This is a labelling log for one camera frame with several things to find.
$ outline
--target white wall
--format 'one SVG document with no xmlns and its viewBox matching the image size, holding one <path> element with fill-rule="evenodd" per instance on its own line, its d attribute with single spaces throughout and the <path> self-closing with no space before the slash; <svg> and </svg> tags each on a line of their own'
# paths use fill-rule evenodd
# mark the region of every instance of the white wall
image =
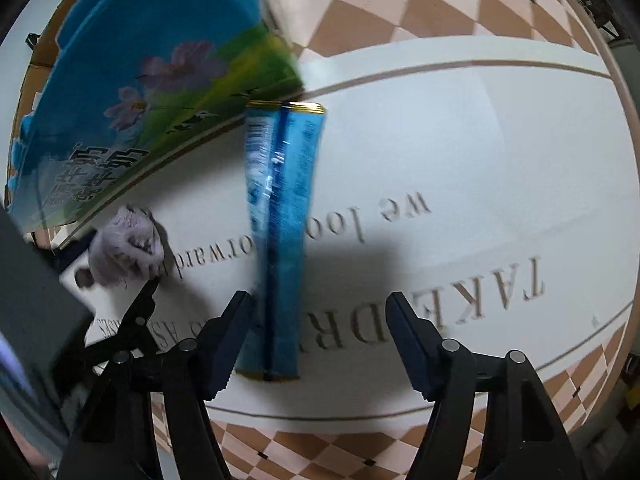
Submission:
<svg viewBox="0 0 640 480">
<path fill-rule="evenodd" d="M 6 183 L 6 160 L 15 109 L 31 49 L 24 43 L 31 32 L 40 34 L 61 0 L 31 0 L 0 44 L 0 185 Z"/>
</svg>

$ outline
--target checkered floor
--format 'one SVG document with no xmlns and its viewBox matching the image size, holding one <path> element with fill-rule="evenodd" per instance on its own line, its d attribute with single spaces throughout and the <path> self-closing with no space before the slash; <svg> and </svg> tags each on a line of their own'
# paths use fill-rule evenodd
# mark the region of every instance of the checkered floor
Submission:
<svg viewBox="0 0 640 480">
<path fill-rule="evenodd" d="M 583 359 L 545 382 L 565 430 L 587 417 L 610 373 L 625 325 Z M 158 444 L 172 452 L 164 407 L 154 397 L 153 420 Z M 478 466 L 486 410 L 474 414 L 466 442 L 460 480 L 473 480 Z M 404 480 L 426 426 L 357 434 L 286 433 L 212 421 L 231 474 L 254 480 Z"/>
<path fill-rule="evenodd" d="M 566 0 L 268 0 L 302 61 L 411 38 L 496 35 L 596 53 Z"/>
</svg>

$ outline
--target pink flower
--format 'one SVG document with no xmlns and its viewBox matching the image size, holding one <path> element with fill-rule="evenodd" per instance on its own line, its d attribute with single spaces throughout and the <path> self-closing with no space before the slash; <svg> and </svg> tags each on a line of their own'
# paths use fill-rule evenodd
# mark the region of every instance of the pink flower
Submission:
<svg viewBox="0 0 640 480">
<path fill-rule="evenodd" d="M 161 57 L 147 58 L 142 75 L 137 78 L 146 88 L 176 93 L 182 90 L 204 90 L 211 80 L 226 75 L 227 65 L 218 56 L 208 57 L 213 50 L 210 41 L 186 41 L 174 48 L 171 61 Z"/>
<path fill-rule="evenodd" d="M 120 88 L 118 97 L 122 102 L 107 108 L 104 111 L 104 116 L 115 117 L 110 124 L 110 128 L 122 131 L 136 124 L 145 114 L 149 105 L 140 95 L 140 92 L 131 86 Z"/>
</svg>

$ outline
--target blue tube package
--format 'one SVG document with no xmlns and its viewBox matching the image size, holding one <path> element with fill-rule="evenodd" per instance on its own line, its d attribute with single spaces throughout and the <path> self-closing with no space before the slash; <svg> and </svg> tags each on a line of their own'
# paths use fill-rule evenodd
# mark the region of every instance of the blue tube package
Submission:
<svg viewBox="0 0 640 480">
<path fill-rule="evenodd" d="M 298 377 L 303 237 L 324 114 L 315 103 L 248 104 L 244 150 L 257 308 L 236 369 L 250 378 Z"/>
</svg>

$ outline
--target blue milk box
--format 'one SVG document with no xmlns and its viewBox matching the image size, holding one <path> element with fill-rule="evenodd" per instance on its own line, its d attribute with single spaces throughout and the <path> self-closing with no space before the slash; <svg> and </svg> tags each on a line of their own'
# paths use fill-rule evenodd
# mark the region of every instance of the blue milk box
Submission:
<svg viewBox="0 0 640 480">
<path fill-rule="evenodd" d="M 12 146 L 9 213 L 24 231 L 73 222 L 109 188 L 301 86 L 261 0 L 78 0 Z"/>
</svg>

